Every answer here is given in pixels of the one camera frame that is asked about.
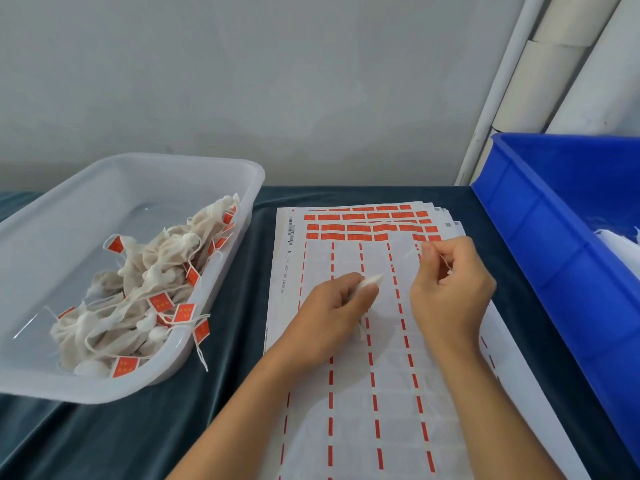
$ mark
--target hand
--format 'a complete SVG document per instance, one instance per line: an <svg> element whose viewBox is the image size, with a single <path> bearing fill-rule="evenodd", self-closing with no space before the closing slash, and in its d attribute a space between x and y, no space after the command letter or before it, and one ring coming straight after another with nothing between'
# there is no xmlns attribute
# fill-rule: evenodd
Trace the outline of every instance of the hand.
<svg viewBox="0 0 640 480"><path fill-rule="evenodd" d="M378 295L378 287L369 285L343 306L363 280L361 274L350 273L313 288L274 347L303 369L327 361L345 344Z"/></svg>
<svg viewBox="0 0 640 480"><path fill-rule="evenodd" d="M447 265L452 266L451 274L447 274ZM411 307L436 357L477 349L480 323L494 291L495 280L469 237L422 245L420 269L410 293Z"/></svg>

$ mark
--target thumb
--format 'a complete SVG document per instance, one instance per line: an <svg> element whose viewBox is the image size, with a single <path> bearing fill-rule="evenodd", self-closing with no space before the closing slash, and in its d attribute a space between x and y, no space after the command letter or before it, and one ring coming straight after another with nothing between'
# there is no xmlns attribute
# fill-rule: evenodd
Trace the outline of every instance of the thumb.
<svg viewBox="0 0 640 480"><path fill-rule="evenodd" d="M367 313L373 302L378 296L378 286L368 285L359 290L356 295L342 307L342 312L347 316L348 320L356 322Z"/></svg>
<svg viewBox="0 0 640 480"><path fill-rule="evenodd" d="M415 277L415 282L421 287L432 287L438 282L440 272L440 254L433 244L425 242L422 245L422 257L420 268Z"/></svg>

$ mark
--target forearm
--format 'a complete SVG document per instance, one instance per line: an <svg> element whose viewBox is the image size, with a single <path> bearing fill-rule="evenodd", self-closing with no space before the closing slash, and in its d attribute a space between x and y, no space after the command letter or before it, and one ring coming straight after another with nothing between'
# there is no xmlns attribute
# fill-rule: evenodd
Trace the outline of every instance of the forearm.
<svg viewBox="0 0 640 480"><path fill-rule="evenodd" d="M288 391L302 371L272 347L168 480L254 479Z"/></svg>
<svg viewBox="0 0 640 480"><path fill-rule="evenodd" d="M476 479L564 479L479 350L441 353L438 362Z"/></svg>

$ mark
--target clear plastic tray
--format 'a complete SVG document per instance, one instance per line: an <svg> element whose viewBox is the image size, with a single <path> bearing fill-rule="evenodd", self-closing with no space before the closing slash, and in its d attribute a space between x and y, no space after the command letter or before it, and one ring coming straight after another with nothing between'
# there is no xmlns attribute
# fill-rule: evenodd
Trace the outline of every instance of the clear plastic tray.
<svg viewBox="0 0 640 480"><path fill-rule="evenodd" d="M172 375L193 345L176 329L142 367L116 379L79 377L58 366L49 335L56 313L77 306L93 274L117 269L108 236L151 240L163 227L238 193L236 231L195 288L196 314L216 297L264 181L260 165L236 159L127 153L100 160L0 223L0 392L74 403L106 403Z"/></svg>

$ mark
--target plastic container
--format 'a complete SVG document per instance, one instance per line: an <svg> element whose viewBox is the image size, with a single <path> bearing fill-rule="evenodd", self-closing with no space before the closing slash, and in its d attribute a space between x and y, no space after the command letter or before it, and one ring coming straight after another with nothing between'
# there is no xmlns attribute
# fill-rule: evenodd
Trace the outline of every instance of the plastic container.
<svg viewBox="0 0 640 480"><path fill-rule="evenodd" d="M473 189L640 465L640 138L500 134Z"/></svg>
<svg viewBox="0 0 640 480"><path fill-rule="evenodd" d="M73 403L105 403L169 377L193 345L186 328L171 333L151 360L116 379L78 377L58 367L49 336L56 313L77 306L92 276L117 269L102 249L111 234L148 242L163 227L220 197L238 193L237 231L209 260L191 295L206 313L251 222L264 181L260 165L235 159L128 153L100 160L0 223L0 392Z"/></svg>

